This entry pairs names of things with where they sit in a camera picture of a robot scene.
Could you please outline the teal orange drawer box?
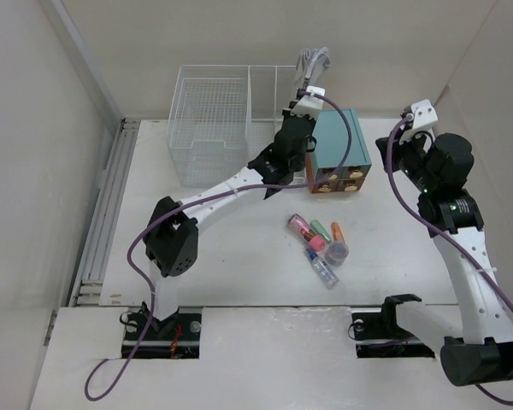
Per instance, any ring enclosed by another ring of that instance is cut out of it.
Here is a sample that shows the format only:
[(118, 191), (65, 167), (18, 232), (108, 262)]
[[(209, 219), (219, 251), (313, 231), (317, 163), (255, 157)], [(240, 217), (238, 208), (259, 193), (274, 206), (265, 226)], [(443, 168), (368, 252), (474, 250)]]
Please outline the teal orange drawer box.
[(309, 182), (324, 182), (309, 187), (312, 194), (356, 192), (361, 190), (372, 166), (363, 131), (353, 109), (343, 111), (351, 129), (351, 147), (342, 168), (334, 169), (345, 155), (348, 131), (336, 110), (322, 111), (316, 122), (313, 137), (317, 145), (306, 156), (306, 177)]

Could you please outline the grey white manual booklet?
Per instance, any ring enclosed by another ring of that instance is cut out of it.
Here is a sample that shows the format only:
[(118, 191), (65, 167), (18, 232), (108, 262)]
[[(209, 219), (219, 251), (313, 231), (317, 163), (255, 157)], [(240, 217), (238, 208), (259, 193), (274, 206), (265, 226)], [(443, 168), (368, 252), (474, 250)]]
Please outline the grey white manual booklet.
[(305, 89), (317, 85), (319, 78), (330, 68), (331, 59), (328, 47), (301, 49), (298, 55), (294, 87)]

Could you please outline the clear jar of paperclips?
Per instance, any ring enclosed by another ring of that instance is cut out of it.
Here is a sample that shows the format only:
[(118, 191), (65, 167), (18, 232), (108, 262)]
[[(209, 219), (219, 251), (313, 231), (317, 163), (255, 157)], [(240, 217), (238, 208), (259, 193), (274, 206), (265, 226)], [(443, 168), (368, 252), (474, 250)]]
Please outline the clear jar of paperclips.
[(332, 267), (341, 266), (349, 254), (349, 248), (344, 242), (333, 241), (326, 249), (324, 259), (326, 263)]

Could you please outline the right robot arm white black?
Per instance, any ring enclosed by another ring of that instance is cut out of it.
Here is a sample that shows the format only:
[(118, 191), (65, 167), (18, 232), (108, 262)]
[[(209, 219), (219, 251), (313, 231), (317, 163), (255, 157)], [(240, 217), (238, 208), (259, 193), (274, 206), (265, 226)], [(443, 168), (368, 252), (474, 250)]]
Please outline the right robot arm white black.
[(462, 324), (436, 316), (414, 295), (389, 296), (379, 315), (391, 337), (407, 331), (438, 356), (456, 386), (513, 380), (513, 305), (488, 260), (484, 222), (464, 184), (474, 165), (472, 146), (452, 133), (426, 149), (424, 138), (376, 141), (386, 172), (400, 171), (420, 191), (414, 218), (426, 226), (455, 291)]

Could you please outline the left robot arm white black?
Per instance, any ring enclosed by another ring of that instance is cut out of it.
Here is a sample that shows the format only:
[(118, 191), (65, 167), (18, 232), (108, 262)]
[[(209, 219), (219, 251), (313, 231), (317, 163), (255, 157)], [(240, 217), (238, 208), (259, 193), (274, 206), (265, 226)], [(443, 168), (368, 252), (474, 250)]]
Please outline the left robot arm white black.
[(144, 328), (154, 338), (173, 331), (179, 311), (173, 280), (196, 262), (199, 235), (239, 208), (294, 186), (295, 174), (304, 170), (306, 155), (316, 146), (313, 131), (322, 105), (317, 95), (300, 95), (283, 110), (273, 142), (239, 172), (192, 198), (166, 196), (157, 203), (142, 236), (153, 270), (150, 300), (142, 311)]

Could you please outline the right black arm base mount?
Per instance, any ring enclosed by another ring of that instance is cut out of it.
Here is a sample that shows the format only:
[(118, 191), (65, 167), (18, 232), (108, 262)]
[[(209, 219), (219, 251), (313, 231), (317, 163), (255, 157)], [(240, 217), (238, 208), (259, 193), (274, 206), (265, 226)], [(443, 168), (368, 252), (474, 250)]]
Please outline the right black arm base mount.
[(421, 302), (414, 294), (387, 296), (381, 305), (351, 310), (348, 335), (358, 359), (434, 359), (435, 353), (397, 323), (397, 306)]

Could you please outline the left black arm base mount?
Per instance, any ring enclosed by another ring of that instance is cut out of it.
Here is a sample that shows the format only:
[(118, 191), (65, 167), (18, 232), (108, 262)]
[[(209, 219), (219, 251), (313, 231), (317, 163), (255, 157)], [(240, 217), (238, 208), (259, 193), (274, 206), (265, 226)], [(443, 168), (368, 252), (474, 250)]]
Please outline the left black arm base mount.
[(153, 320), (138, 348), (135, 345), (146, 325), (145, 304), (138, 310), (130, 309), (122, 313), (119, 321), (124, 326), (121, 357), (127, 359), (182, 360), (198, 359), (203, 322), (203, 309), (200, 307), (180, 307), (169, 318), (157, 322)]

